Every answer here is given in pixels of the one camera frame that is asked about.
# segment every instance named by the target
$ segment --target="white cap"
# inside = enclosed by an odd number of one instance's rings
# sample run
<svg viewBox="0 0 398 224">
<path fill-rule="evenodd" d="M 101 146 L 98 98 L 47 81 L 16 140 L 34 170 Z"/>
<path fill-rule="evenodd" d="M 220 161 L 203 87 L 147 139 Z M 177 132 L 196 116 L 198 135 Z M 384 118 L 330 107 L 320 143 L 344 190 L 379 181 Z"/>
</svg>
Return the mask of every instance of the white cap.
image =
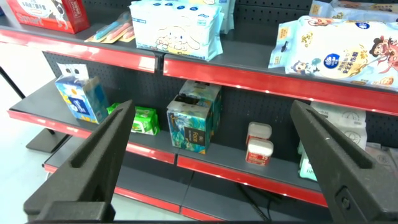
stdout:
<svg viewBox="0 0 398 224">
<path fill-rule="evenodd" d="M 248 135 L 262 139 L 269 139 L 271 137 L 271 134 L 272 127 L 268 124 L 262 124 L 258 122 L 249 123 Z"/>
<path fill-rule="evenodd" d="M 262 156 L 271 156 L 274 152 L 274 144 L 267 140 L 251 138 L 248 144 L 248 151 Z"/>
</svg>

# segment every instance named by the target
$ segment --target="red and white box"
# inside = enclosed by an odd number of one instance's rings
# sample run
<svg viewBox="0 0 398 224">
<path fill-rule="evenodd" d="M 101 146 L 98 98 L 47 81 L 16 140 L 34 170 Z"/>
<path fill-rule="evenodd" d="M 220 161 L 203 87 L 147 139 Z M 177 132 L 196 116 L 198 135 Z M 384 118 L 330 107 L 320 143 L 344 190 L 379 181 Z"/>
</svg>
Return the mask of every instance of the red and white box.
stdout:
<svg viewBox="0 0 398 224">
<path fill-rule="evenodd" d="M 89 28 L 82 0 L 7 0 L 18 22 L 76 34 Z"/>
<path fill-rule="evenodd" d="M 246 162 L 266 166 L 274 152 L 274 144 L 267 140 L 252 138 L 249 140 Z"/>
<path fill-rule="evenodd" d="M 251 138 L 258 138 L 268 140 L 271 137 L 272 128 L 268 124 L 250 122 L 248 129 L 248 136 L 246 137 L 246 144 Z"/>
</svg>

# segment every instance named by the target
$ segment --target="black shelf support leg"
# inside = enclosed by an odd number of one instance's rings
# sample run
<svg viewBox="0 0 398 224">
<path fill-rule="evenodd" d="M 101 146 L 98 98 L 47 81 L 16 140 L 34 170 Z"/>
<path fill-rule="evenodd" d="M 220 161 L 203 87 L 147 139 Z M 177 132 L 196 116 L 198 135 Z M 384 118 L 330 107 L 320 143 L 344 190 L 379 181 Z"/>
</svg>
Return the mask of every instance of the black shelf support leg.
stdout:
<svg viewBox="0 0 398 224">
<path fill-rule="evenodd" d="M 23 100 L 25 95 L 10 78 L 10 76 L 8 76 L 6 71 L 2 69 L 2 67 L 0 67 L 0 74 L 7 81 L 8 85 L 10 85 L 11 88 Z M 36 135 L 36 137 L 33 138 L 30 143 L 26 145 L 26 148 L 51 153 L 57 150 L 68 137 L 69 135 L 67 134 L 45 128 L 38 135 Z"/>
</svg>

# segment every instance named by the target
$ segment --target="small white bottle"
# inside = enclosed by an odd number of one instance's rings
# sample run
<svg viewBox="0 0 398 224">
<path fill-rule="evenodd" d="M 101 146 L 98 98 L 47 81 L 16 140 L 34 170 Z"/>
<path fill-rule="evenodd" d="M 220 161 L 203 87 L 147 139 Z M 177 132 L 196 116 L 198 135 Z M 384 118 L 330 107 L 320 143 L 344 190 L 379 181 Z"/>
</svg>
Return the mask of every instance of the small white bottle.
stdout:
<svg viewBox="0 0 398 224">
<path fill-rule="evenodd" d="M 271 134 L 272 128 L 270 125 L 258 122 L 250 122 L 248 136 L 246 137 L 246 144 L 248 144 L 251 138 L 268 140 L 271 137 Z"/>
<path fill-rule="evenodd" d="M 274 144 L 267 140 L 252 138 L 248 143 L 246 162 L 266 166 L 274 152 Z"/>
</svg>

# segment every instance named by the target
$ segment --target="green package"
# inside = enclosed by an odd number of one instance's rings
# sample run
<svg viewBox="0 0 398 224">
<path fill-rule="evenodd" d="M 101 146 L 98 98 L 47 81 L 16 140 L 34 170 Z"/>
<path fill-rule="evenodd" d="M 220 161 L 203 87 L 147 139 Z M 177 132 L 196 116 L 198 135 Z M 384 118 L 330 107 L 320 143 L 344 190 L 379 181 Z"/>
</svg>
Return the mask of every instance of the green package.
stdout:
<svg viewBox="0 0 398 224">
<path fill-rule="evenodd" d="M 114 103 L 112 106 L 108 107 L 108 113 L 111 114 L 118 105 L 119 103 Z M 134 118 L 131 132 L 156 135 L 159 131 L 160 128 L 156 110 L 136 106 L 136 117 Z"/>
</svg>

